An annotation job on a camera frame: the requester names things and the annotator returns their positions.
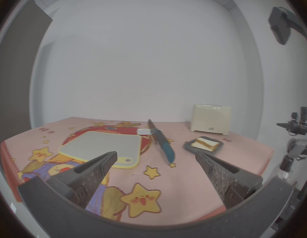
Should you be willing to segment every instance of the white cutting board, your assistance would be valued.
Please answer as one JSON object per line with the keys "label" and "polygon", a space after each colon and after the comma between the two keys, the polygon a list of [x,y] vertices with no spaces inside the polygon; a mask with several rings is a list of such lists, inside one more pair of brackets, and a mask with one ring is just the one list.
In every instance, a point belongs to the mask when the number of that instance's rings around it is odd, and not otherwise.
{"label": "white cutting board", "polygon": [[116,151],[113,168],[131,169],[139,162],[141,136],[88,131],[59,148],[59,153],[80,161]]}

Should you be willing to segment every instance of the knife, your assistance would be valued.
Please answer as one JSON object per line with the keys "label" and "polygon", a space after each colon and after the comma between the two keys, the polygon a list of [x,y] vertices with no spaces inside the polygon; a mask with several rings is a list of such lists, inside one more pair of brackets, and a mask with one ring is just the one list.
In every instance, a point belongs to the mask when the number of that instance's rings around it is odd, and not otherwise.
{"label": "knife", "polygon": [[172,150],[168,139],[165,137],[165,135],[163,135],[161,130],[155,127],[155,125],[152,123],[150,119],[148,120],[148,127],[150,129],[152,137],[155,139],[155,141],[158,141],[161,149],[164,151],[169,163],[173,163],[174,151]]}

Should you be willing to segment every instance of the gray tray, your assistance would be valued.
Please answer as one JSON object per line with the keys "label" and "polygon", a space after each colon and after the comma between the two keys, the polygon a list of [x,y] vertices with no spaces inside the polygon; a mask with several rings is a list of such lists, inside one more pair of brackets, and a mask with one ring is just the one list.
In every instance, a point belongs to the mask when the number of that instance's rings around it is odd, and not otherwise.
{"label": "gray tray", "polygon": [[183,148],[188,150],[191,153],[194,153],[194,154],[196,154],[197,152],[200,152],[200,153],[216,153],[224,145],[223,142],[218,141],[216,139],[212,139],[212,138],[205,137],[205,136],[201,136],[201,138],[204,138],[204,139],[207,139],[207,140],[211,140],[211,141],[214,141],[214,142],[218,142],[219,146],[213,152],[210,152],[210,151],[207,151],[207,150],[204,150],[204,149],[201,149],[201,148],[193,147],[193,146],[191,146],[191,144],[196,140],[196,138],[195,138],[194,140],[191,140],[191,141],[185,143],[183,145]]}

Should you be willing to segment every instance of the table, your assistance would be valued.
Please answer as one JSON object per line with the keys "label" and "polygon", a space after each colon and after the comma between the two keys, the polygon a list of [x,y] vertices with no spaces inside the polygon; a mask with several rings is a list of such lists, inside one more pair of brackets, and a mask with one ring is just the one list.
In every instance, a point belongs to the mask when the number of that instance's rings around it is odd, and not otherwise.
{"label": "table", "polygon": [[[186,122],[154,122],[175,151],[166,162],[159,145],[143,135],[139,164],[133,169],[111,168],[86,209],[100,216],[138,225],[173,225],[208,218],[225,207],[195,155],[183,144],[199,136],[224,143],[215,156],[247,171],[262,175],[274,150],[230,132],[228,136],[191,132]],[[136,135],[146,122],[107,121],[71,117],[49,123],[1,143],[1,160],[7,182],[17,201],[17,186],[35,176],[47,180],[82,162],[58,152],[87,131]]]}

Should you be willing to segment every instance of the bread slice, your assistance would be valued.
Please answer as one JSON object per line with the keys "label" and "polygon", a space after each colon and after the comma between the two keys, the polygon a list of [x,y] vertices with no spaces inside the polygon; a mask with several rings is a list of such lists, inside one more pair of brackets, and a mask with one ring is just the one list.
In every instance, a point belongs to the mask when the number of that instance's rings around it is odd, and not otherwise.
{"label": "bread slice", "polygon": [[209,152],[213,152],[215,151],[215,149],[217,147],[219,147],[220,143],[219,142],[214,142],[205,138],[197,138],[192,144],[191,146],[196,147],[196,148],[200,148],[203,150],[207,150]]}

